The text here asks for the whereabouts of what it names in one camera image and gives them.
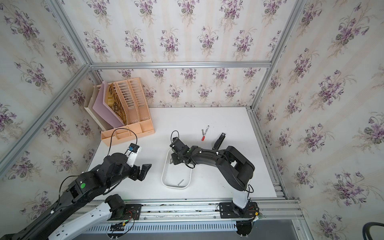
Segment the white plastic storage tray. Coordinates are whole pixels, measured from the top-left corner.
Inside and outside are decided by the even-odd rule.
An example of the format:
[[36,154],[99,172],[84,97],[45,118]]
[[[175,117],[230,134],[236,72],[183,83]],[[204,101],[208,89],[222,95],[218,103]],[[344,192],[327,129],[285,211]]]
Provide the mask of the white plastic storage tray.
[[185,166],[185,164],[173,165],[171,162],[172,150],[169,149],[165,159],[161,182],[170,189],[183,190],[186,189],[191,182],[192,169]]

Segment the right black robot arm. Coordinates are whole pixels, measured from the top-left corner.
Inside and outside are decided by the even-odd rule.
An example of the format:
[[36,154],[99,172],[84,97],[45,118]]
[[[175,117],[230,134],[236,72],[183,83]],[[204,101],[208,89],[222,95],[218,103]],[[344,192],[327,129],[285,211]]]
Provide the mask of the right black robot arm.
[[178,137],[171,139],[170,147],[174,165],[184,164],[190,169],[197,165],[217,168],[227,183],[236,190],[232,200],[234,206],[240,210],[247,207],[248,194],[252,191],[249,182],[253,178],[255,166],[235,147],[229,146],[224,150],[188,147]]

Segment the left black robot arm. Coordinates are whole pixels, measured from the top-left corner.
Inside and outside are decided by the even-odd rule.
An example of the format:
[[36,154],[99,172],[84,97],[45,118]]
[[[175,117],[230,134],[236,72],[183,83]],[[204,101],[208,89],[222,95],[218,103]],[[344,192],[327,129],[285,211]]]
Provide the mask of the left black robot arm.
[[80,174],[59,199],[35,221],[16,234],[8,234],[3,240],[47,240],[73,213],[100,195],[106,195],[116,184],[130,178],[143,181],[151,164],[141,168],[128,165],[128,157],[122,153],[106,156],[101,165]]

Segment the red capped marker pen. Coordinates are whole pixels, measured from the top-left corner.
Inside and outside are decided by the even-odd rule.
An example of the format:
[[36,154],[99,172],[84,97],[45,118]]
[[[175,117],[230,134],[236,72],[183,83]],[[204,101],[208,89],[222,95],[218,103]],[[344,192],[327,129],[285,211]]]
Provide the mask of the red capped marker pen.
[[202,136],[201,141],[204,141],[204,140],[205,140],[205,138],[206,138],[206,134],[207,134],[207,132],[208,132],[208,130],[209,130],[209,127],[210,127],[210,126],[207,126],[206,129],[204,130],[204,136]]

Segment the black stapler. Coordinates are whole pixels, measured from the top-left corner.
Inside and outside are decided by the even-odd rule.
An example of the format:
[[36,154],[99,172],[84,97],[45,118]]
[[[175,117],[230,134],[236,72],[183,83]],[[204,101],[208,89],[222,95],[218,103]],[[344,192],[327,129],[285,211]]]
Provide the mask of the black stapler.
[[216,140],[216,142],[214,143],[214,146],[213,146],[213,150],[217,151],[219,150],[220,146],[222,145],[224,139],[226,137],[226,134],[225,133],[222,133],[219,138]]

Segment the beige folder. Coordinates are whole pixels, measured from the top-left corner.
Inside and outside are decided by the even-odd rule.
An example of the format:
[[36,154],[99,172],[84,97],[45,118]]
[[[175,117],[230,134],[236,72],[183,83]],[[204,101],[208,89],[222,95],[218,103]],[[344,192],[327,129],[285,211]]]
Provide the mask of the beige folder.
[[94,109],[96,98],[99,94],[99,89],[96,86],[91,86],[86,92],[86,99],[84,102],[84,109],[92,117],[92,119],[97,123],[97,125],[102,129],[102,131],[107,131],[112,129],[112,126],[108,124]]

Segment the beige desk file organizer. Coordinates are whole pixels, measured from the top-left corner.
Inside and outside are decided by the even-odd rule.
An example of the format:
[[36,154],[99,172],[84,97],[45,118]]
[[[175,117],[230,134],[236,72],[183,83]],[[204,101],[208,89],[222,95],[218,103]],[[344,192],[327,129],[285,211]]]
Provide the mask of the beige desk file organizer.
[[132,78],[108,85],[106,103],[124,125],[103,131],[102,142],[110,147],[154,134],[155,128],[141,79]]

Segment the pink folder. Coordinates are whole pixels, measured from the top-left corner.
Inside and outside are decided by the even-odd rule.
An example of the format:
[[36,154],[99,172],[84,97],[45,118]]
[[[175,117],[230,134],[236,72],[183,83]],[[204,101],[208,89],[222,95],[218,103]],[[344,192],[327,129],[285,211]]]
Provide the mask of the pink folder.
[[106,103],[108,83],[103,81],[99,87],[99,94],[96,98],[93,109],[113,128],[122,127],[123,121],[115,114],[115,112]]

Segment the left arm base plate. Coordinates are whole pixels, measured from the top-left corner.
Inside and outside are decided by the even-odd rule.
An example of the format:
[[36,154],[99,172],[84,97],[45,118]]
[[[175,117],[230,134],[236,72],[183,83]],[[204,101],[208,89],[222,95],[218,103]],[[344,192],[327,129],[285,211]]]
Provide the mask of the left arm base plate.
[[126,204],[124,208],[113,211],[109,221],[123,221],[130,218],[133,218],[135,221],[139,220],[142,206],[141,204]]

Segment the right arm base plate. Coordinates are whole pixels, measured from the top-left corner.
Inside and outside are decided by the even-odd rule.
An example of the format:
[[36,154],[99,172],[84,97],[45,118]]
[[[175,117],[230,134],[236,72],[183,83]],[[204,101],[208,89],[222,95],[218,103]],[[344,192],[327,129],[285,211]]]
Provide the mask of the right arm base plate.
[[251,219],[260,215],[260,208],[252,201],[248,201],[243,209],[233,202],[219,203],[218,208],[221,219]]

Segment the aluminium mounting rail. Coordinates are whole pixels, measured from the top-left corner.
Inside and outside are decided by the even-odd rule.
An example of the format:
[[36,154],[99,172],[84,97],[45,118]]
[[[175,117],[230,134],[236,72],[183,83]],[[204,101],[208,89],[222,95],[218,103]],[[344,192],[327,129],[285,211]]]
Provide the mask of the aluminium mounting rail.
[[[229,199],[192,201],[126,201],[127,204],[141,204],[136,223],[224,221],[218,206]],[[298,201],[284,198],[253,198],[258,205],[261,220],[303,220],[304,213]]]

